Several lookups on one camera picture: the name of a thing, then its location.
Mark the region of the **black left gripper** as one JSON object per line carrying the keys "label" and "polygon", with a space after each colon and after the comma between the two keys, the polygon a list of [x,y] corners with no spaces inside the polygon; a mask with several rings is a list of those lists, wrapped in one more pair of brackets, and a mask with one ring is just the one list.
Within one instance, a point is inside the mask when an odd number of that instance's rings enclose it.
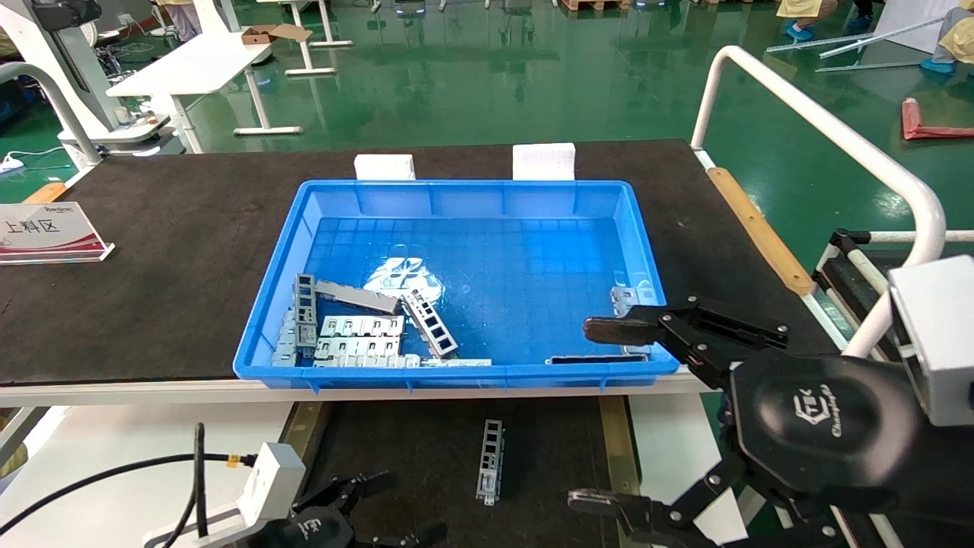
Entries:
{"label": "black left gripper", "polygon": [[293,505],[293,518],[271,521],[255,534],[255,547],[434,547],[448,534],[444,521],[403,537],[355,539],[348,516],[362,499],[396,486],[389,470],[357,476],[334,476]]}

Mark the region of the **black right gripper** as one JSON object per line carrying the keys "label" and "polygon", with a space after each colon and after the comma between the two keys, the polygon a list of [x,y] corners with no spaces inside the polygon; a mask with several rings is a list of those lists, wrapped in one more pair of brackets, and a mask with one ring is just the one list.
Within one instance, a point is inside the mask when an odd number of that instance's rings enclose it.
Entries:
{"label": "black right gripper", "polygon": [[706,537],[695,520],[753,471],[779,495],[855,512],[884,513],[904,502],[903,468],[925,412],[908,375],[893,365],[759,352],[733,370],[713,339],[749,352],[784,350],[789,326],[702,296],[673,306],[637,304],[621,317],[589,317],[584,335],[609,346],[660,344],[703,384],[728,390],[742,458],[721,459],[671,505],[573,489],[571,510],[613,518],[631,541],[655,547],[837,547],[837,528],[821,519],[723,544]]}

